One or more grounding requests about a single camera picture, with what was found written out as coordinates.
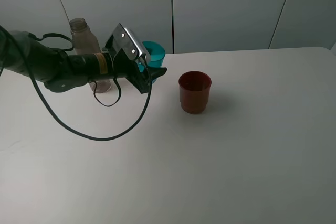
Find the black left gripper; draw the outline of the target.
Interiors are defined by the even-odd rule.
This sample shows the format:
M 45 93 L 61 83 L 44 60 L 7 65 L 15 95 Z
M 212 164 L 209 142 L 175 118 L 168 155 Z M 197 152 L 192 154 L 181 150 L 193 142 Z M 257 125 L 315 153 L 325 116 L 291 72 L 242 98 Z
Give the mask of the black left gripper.
M 125 78 L 141 94 L 147 93 L 150 88 L 149 83 L 154 83 L 157 78 L 165 75 L 167 68 L 146 67 L 141 73 L 138 67 L 139 62 L 128 59 L 125 52 L 116 44 L 113 32 L 102 50 L 107 63 L 107 73 L 102 74 L 101 77 L 103 79 Z M 150 55 L 155 53 L 151 47 L 146 47 L 146 50 Z

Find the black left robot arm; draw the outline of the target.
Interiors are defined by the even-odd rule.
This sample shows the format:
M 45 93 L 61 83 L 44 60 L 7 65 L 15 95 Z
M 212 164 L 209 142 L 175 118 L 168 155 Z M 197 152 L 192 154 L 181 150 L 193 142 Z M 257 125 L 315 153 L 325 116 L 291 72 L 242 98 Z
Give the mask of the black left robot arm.
M 55 93 L 62 93 L 90 82 L 114 78 L 127 79 L 141 94 L 147 93 L 151 79 L 165 75 L 164 67 L 146 66 L 150 54 L 127 28 L 118 24 L 102 53 L 68 55 L 49 48 L 26 31 L 1 29 L 1 67 L 42 82 Z

